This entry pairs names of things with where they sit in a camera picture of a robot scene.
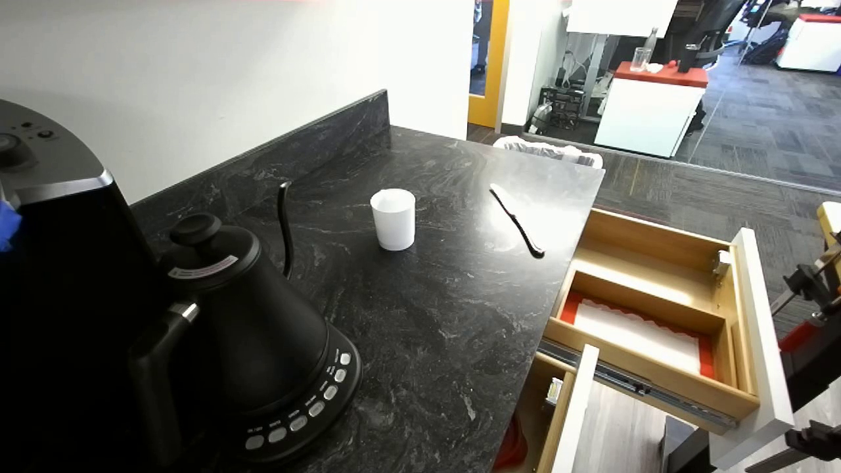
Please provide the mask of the open upper wooden drawer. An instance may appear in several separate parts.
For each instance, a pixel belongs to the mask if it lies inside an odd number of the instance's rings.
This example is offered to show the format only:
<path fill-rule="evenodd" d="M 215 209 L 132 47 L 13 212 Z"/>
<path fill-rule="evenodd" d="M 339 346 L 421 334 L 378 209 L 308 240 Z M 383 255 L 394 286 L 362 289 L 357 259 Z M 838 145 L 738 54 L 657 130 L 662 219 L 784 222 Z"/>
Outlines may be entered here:
<path fill-rule="evenodd" d="M 582 300 L 696 336 L 703 372 L 679 372 L 576 330 L 570 311 Z M 573 352 L 597 347 L 624 390 L 730 441 L 775 436 L 795 424 L 753 229 L 722 242 L 595 212 L 545 339 Z"/>

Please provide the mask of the black gooseneck kettle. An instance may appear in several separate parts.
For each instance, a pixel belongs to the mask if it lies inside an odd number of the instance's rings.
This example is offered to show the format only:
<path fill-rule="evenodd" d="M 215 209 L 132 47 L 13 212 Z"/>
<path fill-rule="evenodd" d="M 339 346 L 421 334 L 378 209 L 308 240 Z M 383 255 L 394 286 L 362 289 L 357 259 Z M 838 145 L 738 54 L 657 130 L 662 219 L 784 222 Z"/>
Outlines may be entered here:
<path fill-rule="evenodd" d="M 172 231 L 164 277 L 178 300 L 138 336 L 130 373 L 149 459 L 182 460 L 182 409 L 198 405 L 218 441 L 274 415 L 325 360 L 323 317 L 286 282 L 255 231 L 214 214 L 184 215 Z"/>

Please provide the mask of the white mug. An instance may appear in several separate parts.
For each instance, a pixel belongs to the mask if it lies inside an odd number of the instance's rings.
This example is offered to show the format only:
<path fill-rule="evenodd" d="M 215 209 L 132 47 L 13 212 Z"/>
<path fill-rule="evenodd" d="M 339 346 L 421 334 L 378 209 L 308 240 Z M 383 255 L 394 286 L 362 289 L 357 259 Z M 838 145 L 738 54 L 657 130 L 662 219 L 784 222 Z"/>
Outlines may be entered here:
<path fill-rule="evenodd" d="M 416 196 L 408 189 L 378 189 L 370 198 L 378 248 L 402 254 L 416 244 Z"/>

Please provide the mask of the white cloth at counter edge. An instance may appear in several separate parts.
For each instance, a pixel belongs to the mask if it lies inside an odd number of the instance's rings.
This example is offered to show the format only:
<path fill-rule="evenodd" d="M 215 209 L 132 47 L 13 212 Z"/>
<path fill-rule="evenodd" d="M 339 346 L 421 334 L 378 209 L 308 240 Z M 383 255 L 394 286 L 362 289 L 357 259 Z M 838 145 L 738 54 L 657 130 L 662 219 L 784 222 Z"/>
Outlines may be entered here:
<path fill-rule="evenodd" d="M 573 145 L 548 145 L 548 143 L 528 143 L 524 138 L 499 138 L 492 148 L 528 152 L 528 155 L 561 158 L 561 162 L 570 162 L 570 164 L 588 167 L 588 168 L 601 168 L 605 167 L 600 152 L 587 152 L 587 150 L 573 148 Z"/>

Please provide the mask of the yellow door frame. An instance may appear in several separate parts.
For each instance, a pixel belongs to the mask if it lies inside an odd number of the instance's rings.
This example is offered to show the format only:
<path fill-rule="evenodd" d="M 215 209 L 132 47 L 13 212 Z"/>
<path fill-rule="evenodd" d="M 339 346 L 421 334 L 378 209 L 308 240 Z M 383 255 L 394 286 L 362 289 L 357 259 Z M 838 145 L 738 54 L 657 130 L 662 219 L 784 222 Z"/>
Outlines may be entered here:
<path fill-rule="evenodd" d="M 503 124 L 503 78 L 508 51 L 509 0 L 474 0 L 467 124 Z"/>

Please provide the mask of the white liner in drawer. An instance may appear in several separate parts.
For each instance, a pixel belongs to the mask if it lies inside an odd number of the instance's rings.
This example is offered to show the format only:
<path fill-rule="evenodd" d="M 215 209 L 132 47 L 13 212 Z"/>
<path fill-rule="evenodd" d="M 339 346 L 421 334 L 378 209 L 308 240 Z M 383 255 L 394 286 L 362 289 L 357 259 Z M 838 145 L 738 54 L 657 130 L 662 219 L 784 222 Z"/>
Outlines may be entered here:
<path fill-rule="evenodd" d="M 625 313 L 595 300 L 582 300 L 570 311 L 570 323 L 592 336 L 600 336 L 624 349 L 642 352 L 679 372 L 703 372 L 703 342 L 674 332 L 662 323 Z"/>

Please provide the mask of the open lower drawer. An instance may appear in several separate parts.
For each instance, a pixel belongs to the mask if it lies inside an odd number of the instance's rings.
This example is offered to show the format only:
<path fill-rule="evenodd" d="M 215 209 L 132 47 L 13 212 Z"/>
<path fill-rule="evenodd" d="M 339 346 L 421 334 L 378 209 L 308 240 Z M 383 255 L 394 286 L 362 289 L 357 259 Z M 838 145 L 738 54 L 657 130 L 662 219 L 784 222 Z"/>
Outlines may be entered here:
<path fill-rule="evenodd" d="M 664 415 L 600 380 L 600 349 L 538 352 L 492 473 L 661 473 Z"/>

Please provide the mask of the white cart with red top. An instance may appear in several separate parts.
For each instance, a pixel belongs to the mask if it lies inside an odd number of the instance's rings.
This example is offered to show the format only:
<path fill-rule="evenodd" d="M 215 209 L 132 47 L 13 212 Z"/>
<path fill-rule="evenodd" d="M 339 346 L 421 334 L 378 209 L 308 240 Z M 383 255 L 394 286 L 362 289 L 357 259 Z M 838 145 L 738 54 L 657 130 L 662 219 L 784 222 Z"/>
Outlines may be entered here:
<path fill-rule="evenodd" d="M 595 143 L 674 158 L 707 88 L 705 70 L 680 72 L 675 60 L 637 70 L 624 60 L 613 74 Z"/>

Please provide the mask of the black coffee machine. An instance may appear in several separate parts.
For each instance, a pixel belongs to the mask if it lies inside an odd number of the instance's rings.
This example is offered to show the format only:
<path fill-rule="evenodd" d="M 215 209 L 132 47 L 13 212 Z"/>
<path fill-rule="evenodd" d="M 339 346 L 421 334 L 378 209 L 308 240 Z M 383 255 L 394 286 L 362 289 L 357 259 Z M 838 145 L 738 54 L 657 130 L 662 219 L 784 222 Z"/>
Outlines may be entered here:
<path fill-rule="evenodd" d="M 130 473 L 145 459 L 126 349 L 164 309 L 117 180 L 52 120 L 0 104 L 6 473 Z"/>

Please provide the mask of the black kettle base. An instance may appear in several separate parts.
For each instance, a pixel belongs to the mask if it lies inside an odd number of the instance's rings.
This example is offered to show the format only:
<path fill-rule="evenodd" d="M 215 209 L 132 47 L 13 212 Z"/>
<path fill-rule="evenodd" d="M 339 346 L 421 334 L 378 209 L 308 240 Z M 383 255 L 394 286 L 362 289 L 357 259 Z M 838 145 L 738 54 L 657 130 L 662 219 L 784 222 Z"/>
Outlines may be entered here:
<path fill-rule="evenodd" d="M 339 330 L 329 330 L 325 360 L 318 376 L 274 415 L 261 424 L 245 424 L 235 445 L 235 460 L 248 468 L 293 462 L 335 427 L 357 381 L 357 347 Z"/>

